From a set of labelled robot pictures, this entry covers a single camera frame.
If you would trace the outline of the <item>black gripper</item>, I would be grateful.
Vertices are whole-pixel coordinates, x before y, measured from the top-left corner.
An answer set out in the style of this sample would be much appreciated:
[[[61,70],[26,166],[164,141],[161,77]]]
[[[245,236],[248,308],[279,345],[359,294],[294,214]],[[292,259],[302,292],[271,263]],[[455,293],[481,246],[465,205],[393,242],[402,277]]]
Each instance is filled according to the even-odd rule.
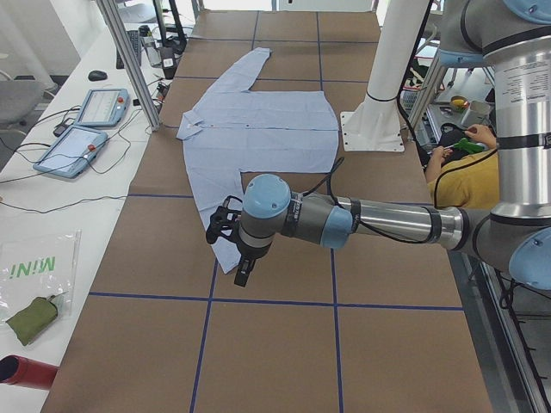
[[[243,241],[237,243],[238,251],[241,258],[238,263],[237,271],[234,278],[234,284],[239,287],[246,287],[251,272],[253,271],[256,260],[264,257],[271,247],[268,243],[262,247],[251,246]]]

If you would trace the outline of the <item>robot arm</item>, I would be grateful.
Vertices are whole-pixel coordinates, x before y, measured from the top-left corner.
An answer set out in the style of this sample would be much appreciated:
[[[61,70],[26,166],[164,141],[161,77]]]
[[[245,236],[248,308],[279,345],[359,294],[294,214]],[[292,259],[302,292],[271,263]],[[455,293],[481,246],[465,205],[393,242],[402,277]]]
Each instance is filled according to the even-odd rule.
[[[494,70],[497,138],[489,152],[435,163],[431,206],[408,206],[295,193],[280,177],[255,177],[232,228],[244,286],[275,234],[327,248],[354,233],[402,243],[439,243],[550,287],[550,4],[547,1],[449,1],[441,26],[448,66]]]

